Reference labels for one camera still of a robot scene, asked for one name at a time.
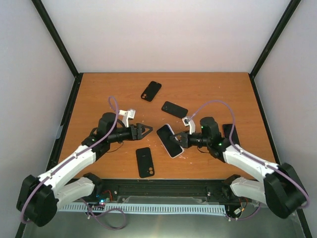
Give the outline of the black phone case top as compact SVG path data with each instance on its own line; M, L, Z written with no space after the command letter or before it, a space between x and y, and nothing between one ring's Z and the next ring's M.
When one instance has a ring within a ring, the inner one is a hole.
M146 89L141 94L141 99L151 102L156 94L161 89L161 84L155 81L151 81L149 85L146 87Z

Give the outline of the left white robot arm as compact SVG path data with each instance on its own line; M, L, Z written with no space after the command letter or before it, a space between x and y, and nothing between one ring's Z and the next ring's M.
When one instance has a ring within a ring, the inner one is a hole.
M63 206L80 198L102 196L104 185L98 176L86 173L74 182L71 179L108 152L112 143L141 140L153 131L148 125L129 124L134 118L129 111L119 111L119 115L122 120L115 113L103 114L98 126L69 157L45 173L23 180L16 204L23 223L31 221L42 227Z

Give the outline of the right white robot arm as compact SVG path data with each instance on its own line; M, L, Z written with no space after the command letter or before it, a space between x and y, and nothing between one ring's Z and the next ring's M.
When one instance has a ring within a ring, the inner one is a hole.
M195 123L188 117L183 118L183 122L189 131L171 135L171 141L183 148L206 147L212 157L238 167L253 177L252 180L231 177L229 187L235 196L263 203L283 219L309 205L308 193L290 164L278 165L244 150L221 135L212 117L200 120L200 133L195 132Z

